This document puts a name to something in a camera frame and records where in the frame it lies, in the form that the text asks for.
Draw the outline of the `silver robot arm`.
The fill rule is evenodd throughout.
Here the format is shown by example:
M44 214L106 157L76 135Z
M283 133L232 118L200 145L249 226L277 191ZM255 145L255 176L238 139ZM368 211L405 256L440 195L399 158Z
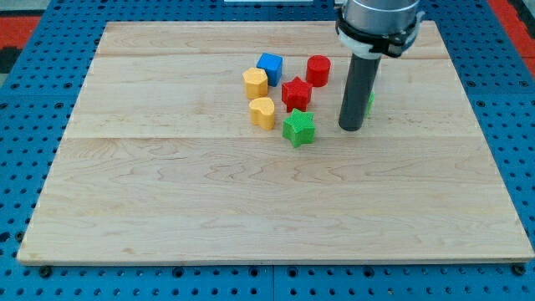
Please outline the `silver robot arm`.
M347 0L336 31L360 59L398 58L415 42L424 15L419 0Z

